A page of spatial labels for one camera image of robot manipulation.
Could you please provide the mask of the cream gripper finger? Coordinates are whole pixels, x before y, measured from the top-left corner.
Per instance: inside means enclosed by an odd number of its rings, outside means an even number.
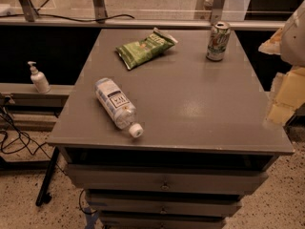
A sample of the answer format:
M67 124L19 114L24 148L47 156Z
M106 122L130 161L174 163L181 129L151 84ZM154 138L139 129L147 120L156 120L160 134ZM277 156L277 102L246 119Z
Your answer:
M267 41L262 43L258 50L266 54L280 55L280 43L283 29L279 28Z
M305 68L277 73L272 83L266 119L284 126L305 103Z

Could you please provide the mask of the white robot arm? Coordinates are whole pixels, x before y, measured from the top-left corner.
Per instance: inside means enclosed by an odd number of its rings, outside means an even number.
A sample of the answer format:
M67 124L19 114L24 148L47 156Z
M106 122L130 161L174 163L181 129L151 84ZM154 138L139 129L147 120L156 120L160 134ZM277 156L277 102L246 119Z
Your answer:
M269 122L284 126L305 103L305 1L258 50L279 55L292 66L275 75L266 114Z

